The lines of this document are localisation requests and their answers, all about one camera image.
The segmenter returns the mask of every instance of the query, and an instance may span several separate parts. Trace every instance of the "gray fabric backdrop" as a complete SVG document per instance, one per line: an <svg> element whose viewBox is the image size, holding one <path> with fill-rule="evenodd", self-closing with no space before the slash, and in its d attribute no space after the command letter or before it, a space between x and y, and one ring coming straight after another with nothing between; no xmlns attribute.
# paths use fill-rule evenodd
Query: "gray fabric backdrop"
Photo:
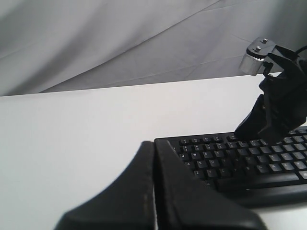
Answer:
<svg viewBox="0 0 307 230"><path fill-rule="evenodd" d="M0 95L243 75L265 36L307 44L306 0L4 0Z"/></svg>

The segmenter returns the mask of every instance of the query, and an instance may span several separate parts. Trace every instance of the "white table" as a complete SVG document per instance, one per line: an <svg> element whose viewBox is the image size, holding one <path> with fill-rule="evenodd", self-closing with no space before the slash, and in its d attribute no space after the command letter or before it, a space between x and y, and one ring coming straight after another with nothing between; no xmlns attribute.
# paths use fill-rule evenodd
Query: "white table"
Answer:
<svg viewBox="0 0 307 230"><path fill-rule="evenodd" d="M262 76L0 98L0 229L51 230L125 169L143 140L231 132ZM307 203L257 209L306 229Z"/></svg>

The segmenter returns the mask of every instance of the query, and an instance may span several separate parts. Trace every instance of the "black cable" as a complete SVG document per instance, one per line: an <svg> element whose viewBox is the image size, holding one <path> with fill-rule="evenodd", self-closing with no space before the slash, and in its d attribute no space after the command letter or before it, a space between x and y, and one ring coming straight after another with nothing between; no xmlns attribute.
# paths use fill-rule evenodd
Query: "black cable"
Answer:
<svg viewBox="0 0 307 230"><path fill-rule="evenodd" d="M303 51L306 50L306 49L307 49L307 46L303 46L302 48L299 48L299 49L295 52L295 54L299 54L299 53L303 52Z"/></svg>

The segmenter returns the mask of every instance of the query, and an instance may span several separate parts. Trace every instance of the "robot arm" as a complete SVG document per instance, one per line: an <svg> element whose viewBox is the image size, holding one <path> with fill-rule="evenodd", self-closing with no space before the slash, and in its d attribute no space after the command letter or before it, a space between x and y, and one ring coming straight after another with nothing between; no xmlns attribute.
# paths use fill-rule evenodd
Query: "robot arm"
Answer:
<svg viewBox="0 0 307 230"><path fill-rule="evenodd" d="M240 69L255 76L263 66L263 90L252 111L235 130L242 140L264 139L275 144L287 133L306 122L307 60L265 38L257 38L246 50ZM270 71L273 63L283 69L277 77Z"/></svg>

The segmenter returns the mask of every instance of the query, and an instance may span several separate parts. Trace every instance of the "black keyboard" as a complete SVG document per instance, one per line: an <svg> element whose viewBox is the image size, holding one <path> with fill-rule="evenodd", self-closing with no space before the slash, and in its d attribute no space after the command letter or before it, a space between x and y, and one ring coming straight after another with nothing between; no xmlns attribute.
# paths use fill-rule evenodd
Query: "black keyboard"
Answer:
<svg viewBox="0 0 307 230"><path fill-rule="evenodd" d="M233 133L167 139L195 177L246 207L307 201L307 126L270 146Z"/></svg>

